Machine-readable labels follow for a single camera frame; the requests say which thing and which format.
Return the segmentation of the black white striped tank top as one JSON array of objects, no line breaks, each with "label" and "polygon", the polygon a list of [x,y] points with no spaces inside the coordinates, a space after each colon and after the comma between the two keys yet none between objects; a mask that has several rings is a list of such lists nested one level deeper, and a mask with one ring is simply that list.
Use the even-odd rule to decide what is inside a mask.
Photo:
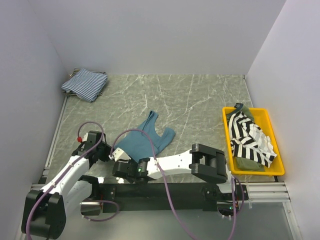
[{"label": "black white striped tank top", "polygon": [[228,133],[233,157],[250,159],[267,168],[277,157],[271,138],[242,111],[230,116]]}]

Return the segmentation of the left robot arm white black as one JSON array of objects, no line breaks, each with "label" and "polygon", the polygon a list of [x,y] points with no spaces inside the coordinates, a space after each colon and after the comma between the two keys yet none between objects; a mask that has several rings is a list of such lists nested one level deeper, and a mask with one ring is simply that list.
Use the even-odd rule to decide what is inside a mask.
[{"label": "left robot arm white black", "polygon": [[104,133],[89,131],[63,169],[41,189],[32,189],[26,195],[21,231],[28,238],[56,240],[75,207],[85,199],[101,200],[99,179],[86,172],[97,161],[107,162],[110,150]]}]

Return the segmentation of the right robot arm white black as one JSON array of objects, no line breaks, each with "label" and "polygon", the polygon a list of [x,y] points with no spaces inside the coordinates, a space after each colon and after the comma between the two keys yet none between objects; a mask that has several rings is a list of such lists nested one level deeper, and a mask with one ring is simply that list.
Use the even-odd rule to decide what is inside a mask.
[{"label": "right robot arm white black", "polygon": [[219,202],[245,197],[243,192],[238,193],[237,181],[228,169],[225,153],[213,147],[196,143],[190,150],[179,154],[159,158],[149,156],[137,161],[118,147],[112,156],[112,175],[130,183],[148,183],[166,176],[191,174],[212,184],[217,191],[214,199]]}]

